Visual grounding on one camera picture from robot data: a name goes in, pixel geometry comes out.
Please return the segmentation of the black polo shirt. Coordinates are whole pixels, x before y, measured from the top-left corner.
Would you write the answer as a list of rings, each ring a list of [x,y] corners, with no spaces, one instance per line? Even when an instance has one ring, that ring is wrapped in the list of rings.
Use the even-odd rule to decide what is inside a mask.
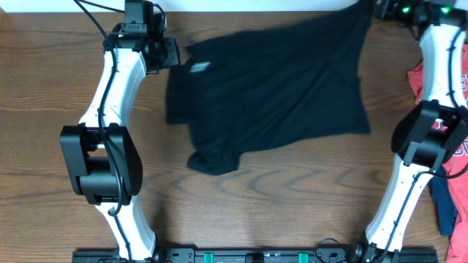
[[[185,124],[190,169],[223,175],[244,153],[371,131],[358,66],[373,6],[207,39],[170,70],[166,121]]]

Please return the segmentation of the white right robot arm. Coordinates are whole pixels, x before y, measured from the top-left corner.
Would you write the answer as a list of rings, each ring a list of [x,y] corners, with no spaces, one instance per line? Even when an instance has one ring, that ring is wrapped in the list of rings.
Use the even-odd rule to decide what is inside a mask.
[[[467,29],[465,1],[374,1],[374,14],[417,28],[423,55],[418,104],[396,126],[393,172],[356,254],[362,262],[392,261],[419,197],[467,137],[467,106],[459,82]]]

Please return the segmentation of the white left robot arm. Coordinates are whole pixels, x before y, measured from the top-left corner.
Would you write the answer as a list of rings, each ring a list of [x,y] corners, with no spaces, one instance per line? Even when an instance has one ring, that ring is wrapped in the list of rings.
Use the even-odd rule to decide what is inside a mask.
[[[108,222],[113,251],[76,251],[74,262],[159,262],[156,234],[148,225],[139,193],[143,165],[129,134],[129,119],[141,82],[180,63],[167,23],[121,23],[103,43],[104,68],[94,98],[75,126],[64,126],[60,144],[77,195]]]

